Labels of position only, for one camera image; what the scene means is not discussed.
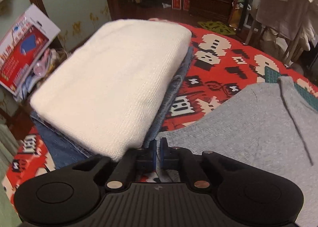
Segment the green cutting mat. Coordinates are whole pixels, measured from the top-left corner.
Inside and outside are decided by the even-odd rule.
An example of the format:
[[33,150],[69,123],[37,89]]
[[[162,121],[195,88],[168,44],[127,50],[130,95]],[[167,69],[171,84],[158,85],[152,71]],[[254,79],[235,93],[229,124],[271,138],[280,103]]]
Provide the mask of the green cutting mat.
[[[269,66],[265,66],[265,82],[267,83],[276,83],[281,74],[274,69],[271,69]],[[306,88],[301,87],[296,82],[294,83],[295,89],[298,93],[306,100],[306,102],[313,107],[315,110],[318,110],[318,101],[317,98],[311,94]]]

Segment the chair draped with clothes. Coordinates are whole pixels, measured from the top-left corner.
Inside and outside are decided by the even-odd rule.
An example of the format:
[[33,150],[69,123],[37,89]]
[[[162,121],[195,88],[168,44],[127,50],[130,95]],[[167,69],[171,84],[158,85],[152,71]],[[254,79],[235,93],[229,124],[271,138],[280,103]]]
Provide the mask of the chair draped with clothes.
[[310,42],[317,35],[317,0],[253,0],[251,14],[253,23],[246,44],[256,23],[260,23],[290,41],[286,62],[291,60],[297,47],[310,51]]

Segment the yellow-green foam mat piece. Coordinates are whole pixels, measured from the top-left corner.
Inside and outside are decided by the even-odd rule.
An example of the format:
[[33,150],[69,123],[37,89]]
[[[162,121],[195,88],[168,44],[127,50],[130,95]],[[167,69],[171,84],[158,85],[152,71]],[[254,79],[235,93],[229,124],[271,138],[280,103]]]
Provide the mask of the yellow-green foam mat piece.
[[221,21],[199,21],[198,25],[205,29],[225,36],[234,36],[235,30]]

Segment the grey knit sweater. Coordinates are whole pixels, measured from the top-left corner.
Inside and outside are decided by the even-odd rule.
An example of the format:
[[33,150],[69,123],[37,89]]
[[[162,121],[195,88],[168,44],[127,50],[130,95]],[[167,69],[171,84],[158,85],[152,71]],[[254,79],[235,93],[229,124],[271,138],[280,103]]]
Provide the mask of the grey knit sweater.
[[246,86],[187,127],[161,132],[170,146],[212,150],[297,184],[300,226],[317,226],[317,111],[289,76]]

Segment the folded blue jeans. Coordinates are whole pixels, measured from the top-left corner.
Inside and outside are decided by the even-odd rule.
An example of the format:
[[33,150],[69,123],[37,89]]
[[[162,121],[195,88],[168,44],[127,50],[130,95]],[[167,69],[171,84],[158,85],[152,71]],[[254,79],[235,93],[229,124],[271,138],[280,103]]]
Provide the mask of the folded blue jeans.
[[[183,62],[169,83],[163,102],[145,136],[142,145],[143,147],[148,147],[149,143],[154,140],[159,133],[165,116],[175,101],[186,73],[190,68],[191,61],[193,59],[193,49],[193,47],[188,48]],[[84,149],[80,145],[76,144],[69,137],[56,130],[49,123],[46,123],[35,111],[31,112],[30,118],[47,147],[56,169],[60,169],[67,165],[83,161],[97,155],[96,153]]]

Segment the folded white towel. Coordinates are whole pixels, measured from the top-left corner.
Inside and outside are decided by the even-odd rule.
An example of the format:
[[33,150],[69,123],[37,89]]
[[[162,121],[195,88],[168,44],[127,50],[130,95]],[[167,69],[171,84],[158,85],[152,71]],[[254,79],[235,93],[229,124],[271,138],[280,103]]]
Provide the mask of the folded white towel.
[[30,105],[80,147],[118,161],[142,146],[190,41],[191,31],[176,23],[111,21],[50,75]]

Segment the red white packaged product card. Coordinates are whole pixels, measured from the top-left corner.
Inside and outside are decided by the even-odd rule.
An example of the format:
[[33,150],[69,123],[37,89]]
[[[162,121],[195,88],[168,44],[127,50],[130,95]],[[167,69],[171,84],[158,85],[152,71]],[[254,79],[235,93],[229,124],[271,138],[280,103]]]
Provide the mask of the red white packaged product card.
[[46,14],[36,5],[30,5],[1,40],[1,86],[16,96],[59,33],[59,27]]

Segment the red patterned christmas tablecloth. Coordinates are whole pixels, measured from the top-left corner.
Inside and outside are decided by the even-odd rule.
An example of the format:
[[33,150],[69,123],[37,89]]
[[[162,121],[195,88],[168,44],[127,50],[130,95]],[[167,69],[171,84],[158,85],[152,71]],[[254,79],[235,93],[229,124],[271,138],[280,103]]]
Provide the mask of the red patterned christmas tablecloth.
[[[265,66],[293,78],[317,98],[317,87],[275,58],[230,37],[187,25],[194,48],[190,69],[161,132],[186,127],[216,109],[249,84],[265,82]],[[9,201],[16,188],[37,175],[55,169],[35,126],[20,141],[2,185]]]

